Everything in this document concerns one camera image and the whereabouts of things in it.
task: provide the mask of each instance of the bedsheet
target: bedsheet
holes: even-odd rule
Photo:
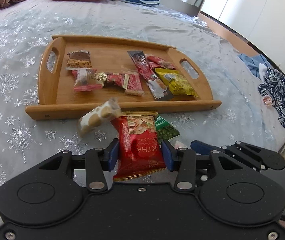
[[[107,146],[117,136],[107,124],[80,140],[76,120],[34,121],[25,113],[25,106],[38,104],[38,68],[53,34],[151,41],[175,46],[189,56],[204,72],[214,99],[222,105],[212,111],[162,114],[180,131],[179,140],[185,145],[194,139],[216,146],[242,140],[279,150],[285,142],[277,112],[261,102],[259,80],[230,43],[192,18],[162,6],[28,0],[0,11],[0,186],[60,150],[84,154]],[[184,67],[196,77],[192,69]],[[109,187],[115,172],[105,173]],[[75,172],[74,180],[80,185],[83,175],[83,171]],[[174,172],[161,171],[135,181],[174,179]]]

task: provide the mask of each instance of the green pea snack bag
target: green pea snack bag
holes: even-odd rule
[[[158,142],[161,143],[162,139],[171,139],[179,135],[177,131],[169,122],[167,122],[160,115],[156,118],[156,131]]]

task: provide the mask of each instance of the blue gripper pad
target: blue gripper pad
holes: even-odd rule
[[[190,143],[190,147],[198,154],[209,155],[211,150],[215,148],[209,144],[203,143],[201,141],[194,140]]]
[[[168,148],[168,146],[164,143],[164,141],[161,141],[161,152],[164,158],[164,162],[166,164],[166,167],[169,171],[174,170],[174,161],[173,157],[171,155],[171,151]]]
[[[110,156],[108,161],[108,171],[112,171],[115,168],[116,162],[118,160],[118,153],[119,153],[119,140],[110,151]]]

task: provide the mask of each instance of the small round container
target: small round container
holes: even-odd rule
[[[272,98],[269,95],[265,95],[262,98],[262,102],[265,106],[271,106],[272,105]]]

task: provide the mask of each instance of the yellow snack package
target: yellow snack package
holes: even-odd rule
[[[199,97],[188,80],[179,71],[164,68],[155,68],[154,71],[173,95]]]

